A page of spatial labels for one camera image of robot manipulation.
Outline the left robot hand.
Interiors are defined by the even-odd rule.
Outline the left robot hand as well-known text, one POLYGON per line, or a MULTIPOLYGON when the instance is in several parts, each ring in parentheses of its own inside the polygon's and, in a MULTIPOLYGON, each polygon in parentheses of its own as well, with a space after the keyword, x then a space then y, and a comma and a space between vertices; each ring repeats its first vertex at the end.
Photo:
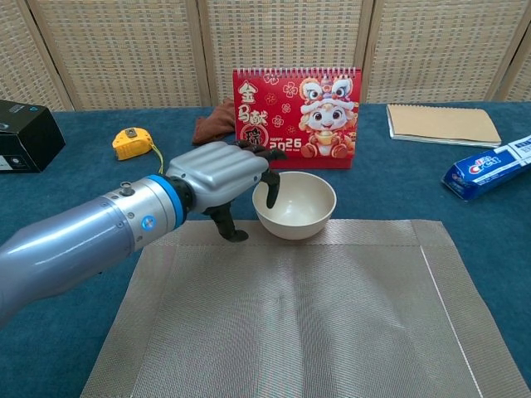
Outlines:
POLYGON ((189 187, 188 211, 210 216, 221 237, 236 243, 246 240, 248 234, 234 225, 232 201, 263 182, 268 186, 266 206, 273 208, 280 174, 270 164, 286 159, 285 152, 278 148, 268 149, 246 140, 215 141, 173 158, 166 175, 180 187, 189 187))

